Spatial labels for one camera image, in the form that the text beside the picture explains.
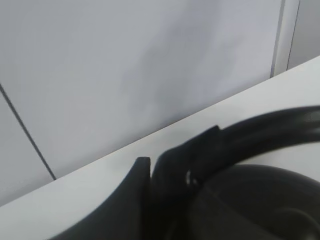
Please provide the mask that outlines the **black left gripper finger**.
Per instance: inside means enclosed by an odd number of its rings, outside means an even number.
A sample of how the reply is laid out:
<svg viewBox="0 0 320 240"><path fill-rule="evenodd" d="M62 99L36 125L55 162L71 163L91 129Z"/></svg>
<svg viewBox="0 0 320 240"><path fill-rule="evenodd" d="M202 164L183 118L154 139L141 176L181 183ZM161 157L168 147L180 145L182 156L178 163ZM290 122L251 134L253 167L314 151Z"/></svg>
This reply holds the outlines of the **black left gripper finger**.
<svg viewBox="0 0 320 240"><path fill-rule="evenodd" d="M93 212L54 240L141 240L151 160L138 157L123 181Z"/></svg>

